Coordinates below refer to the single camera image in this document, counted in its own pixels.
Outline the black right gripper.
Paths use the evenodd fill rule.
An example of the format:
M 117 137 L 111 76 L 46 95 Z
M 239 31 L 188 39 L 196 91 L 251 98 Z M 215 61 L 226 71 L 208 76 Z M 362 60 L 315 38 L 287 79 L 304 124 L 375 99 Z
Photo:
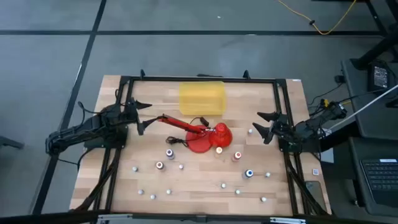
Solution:
M 288 116 L 286 114 L 281 114 L 280 112 L 275 111 L 273 113 L 257 112 L 257 115 L 267 122 L 273 121 L 272 131 L 270 128 L 263 127 L 260 124 L 252 124 L 263 138 L 264 144 L 269 144 L 272 141 L 273 135 L 282 139 L 294 138 L 294 130 L 288 123 Z

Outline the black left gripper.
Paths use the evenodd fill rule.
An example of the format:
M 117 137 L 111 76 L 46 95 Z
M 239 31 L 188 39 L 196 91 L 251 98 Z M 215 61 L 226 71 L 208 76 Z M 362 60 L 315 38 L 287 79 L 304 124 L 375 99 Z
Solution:
M 138 135 L 143 135 L 146 128 L 155 121 L 158 121 L 161 117 L 158 116 L 156 118 L 149 119 L 147 121 L 139 122 L 139 116 L 137 110 L 142 110 L 145 108 L 151 107 L 152 104 L 149 103 L 141 103 L 134 98 L 131 98 L 127 101 L 124 107 L 124 111 L 122 111 L 119 115 L 119 121 L 127 122 L 127 123 L 137 123 L 137 132 Z

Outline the translucent yellow plastic bin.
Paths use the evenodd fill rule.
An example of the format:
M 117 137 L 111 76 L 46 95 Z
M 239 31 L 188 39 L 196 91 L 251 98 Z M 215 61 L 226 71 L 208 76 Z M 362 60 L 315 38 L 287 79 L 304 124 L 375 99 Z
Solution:
M 222 115 L 226 110 L 224 82 L 181 82 L 178 102 L 183 115 Z

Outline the red desk lamp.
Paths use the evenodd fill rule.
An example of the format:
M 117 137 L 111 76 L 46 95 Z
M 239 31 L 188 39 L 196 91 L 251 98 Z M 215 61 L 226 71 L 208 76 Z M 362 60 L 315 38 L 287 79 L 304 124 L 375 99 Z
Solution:
M 195 153 L 205 153 L 212 147 L 228 147 L 233 140 L 232 131 L 225 123 L 218 123 L 211 128 L 206 125 L 202 118 L 202 124 L 193 125 L 186 123 L 177 118 L 163 114 L 160 116 L 159 122 L 169 124 L 173 127 L 180 128 L 186 132 L 185 138 L 175 138 L 169 136 L 166 139 L 168 144 L 183 144 Z

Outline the dark smartphone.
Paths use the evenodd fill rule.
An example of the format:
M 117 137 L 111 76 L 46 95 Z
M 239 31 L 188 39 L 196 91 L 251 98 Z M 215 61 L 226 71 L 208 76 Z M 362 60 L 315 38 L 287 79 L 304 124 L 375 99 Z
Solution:
M 319 181 L 306 181 L 305 185 L 313 198 L 320 204 L 321 208 L 324 209 L 324 211 L 327 211 L 322 187 Z

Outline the white diagonal pole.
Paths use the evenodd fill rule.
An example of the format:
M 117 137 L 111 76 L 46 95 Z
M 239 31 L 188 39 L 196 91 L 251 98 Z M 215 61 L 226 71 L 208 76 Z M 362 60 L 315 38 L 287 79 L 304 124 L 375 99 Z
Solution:
M 338 126 L 340 126 L 341 124 L 345 123 L 346 121 L 348 121 L 349 119 L 351 119 L 352 117 L 356 116 L 357 114 L 361 113 L 362 111 L 364 111 L 366 108 L 368 108 L 369 106 L 371 106 L 372 104 L 374 104 L 375 102 L 379 101 L 380 99 L 384 98 L 386 95 L 388 95 L 390 92 L 394 91 L 395 89 L 398 88 L 398 84 L 396 84 L 395 86 L 393 86 L 390 90 L 387 90 L 385 93 L 381 94 L 380 96 L 378 96 L 377 98 L 373 99 L 372 101 L 370 101 L 369 103 L 367 103 L 366 105 L 364 105 L 362 108 L 360 108 L 359 110 L 357 110 L 356 112 L 354 112 L 353 114 L 349 115 L 347 118 L 343 119 L 342 121 L 334 124 L 332 127 L 330 127 L 330 129 L 334 129 L 337 128 Z

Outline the grey side desk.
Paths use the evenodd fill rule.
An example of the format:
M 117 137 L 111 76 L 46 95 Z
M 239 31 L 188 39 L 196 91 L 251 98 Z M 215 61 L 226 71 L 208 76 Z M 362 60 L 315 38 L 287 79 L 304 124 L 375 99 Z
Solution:
M 387 91 L 368 91 L 368 66 L 358 70 L 350 60 L 343 61 L 341 66 L 349 92 L 347 100 L 354 112 Z M 388 66 L 395 73 L 398 84 L 398 64 L 388 63 Z M 398 218 L 398 208 L 380 205 L 373 200 L 360 164 L 363 159 L 398 159 L 398 88 L 354 119 L 358 135 L 350 137 L 348 142 L 364 207 L 371 215 Z

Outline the black power adapter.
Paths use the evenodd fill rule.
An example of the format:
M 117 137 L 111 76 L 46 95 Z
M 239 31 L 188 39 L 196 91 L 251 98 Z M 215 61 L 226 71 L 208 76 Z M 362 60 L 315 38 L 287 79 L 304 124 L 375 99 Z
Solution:
M 385 61 L 374 60 L 368 65 L 368 91 L 386 91 L 396 83 L 396 75 Z

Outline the black desk leg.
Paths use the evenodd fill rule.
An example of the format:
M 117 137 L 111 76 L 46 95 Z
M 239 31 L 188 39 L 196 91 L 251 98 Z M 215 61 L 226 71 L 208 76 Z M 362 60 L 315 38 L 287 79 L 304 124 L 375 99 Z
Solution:
M 364 0 L 375 20 L 376 25 L 381 31 L 381 35 L 383 36 L 383 38 L 378 44 L 368 50 L 360 58 L 351 59 L 351 63 L 358 70 L 364 70 L 365 67 L 367 67 L 372 61 L 376 60 L 378 56 L 386 51 L 390 51 L 393 56 L 391 62 L 398 63 L 398 51 L 395 49 L 395 46 L 398 45 L 398 0 L 382 1 L 386 2 L 387 7 L 389 8 L 392 16 L 395 19 L 395 23 L 391 24 L 391 26 L 389 27 L 390 32 L 388 32 L 384 28 L 381 20 L 379 19 L 375 8 L 371 5 L 371 0 Z

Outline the black laptop keyboard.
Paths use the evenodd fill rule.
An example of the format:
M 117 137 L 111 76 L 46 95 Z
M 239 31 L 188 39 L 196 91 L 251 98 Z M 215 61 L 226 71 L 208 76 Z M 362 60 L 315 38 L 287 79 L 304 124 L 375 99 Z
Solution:
M 360 164 L 373 200 L 398 208 L 398 159 L 363 159 Z

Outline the grey chair base leg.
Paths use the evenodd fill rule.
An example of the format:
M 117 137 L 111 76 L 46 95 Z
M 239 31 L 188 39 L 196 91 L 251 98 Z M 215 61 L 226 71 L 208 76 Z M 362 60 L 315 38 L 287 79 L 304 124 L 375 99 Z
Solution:
M 10 146 L 16 149 L 22 149 L 24 147 L 24 144 L 9 138 L 6 138 L 4 136 L 0 136 L 0 146 Z

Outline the black gantry beam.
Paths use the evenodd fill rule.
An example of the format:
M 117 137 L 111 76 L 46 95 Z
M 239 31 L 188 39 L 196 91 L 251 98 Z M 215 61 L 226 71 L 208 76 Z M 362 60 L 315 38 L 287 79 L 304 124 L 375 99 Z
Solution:
M 69 211 L 0 217 L 0 224 L 82 224 L 93 221 L 111 221 L 117 219 L 180 220 L 196 223 L 207 222 L 261 222 L 280 224 L 391 224 L 382 221 L 364 221 L 337 218 L 331 215 L 205 215 L 205 214 L 162 214 L 162 213 L 110 213 L 107 210 Z

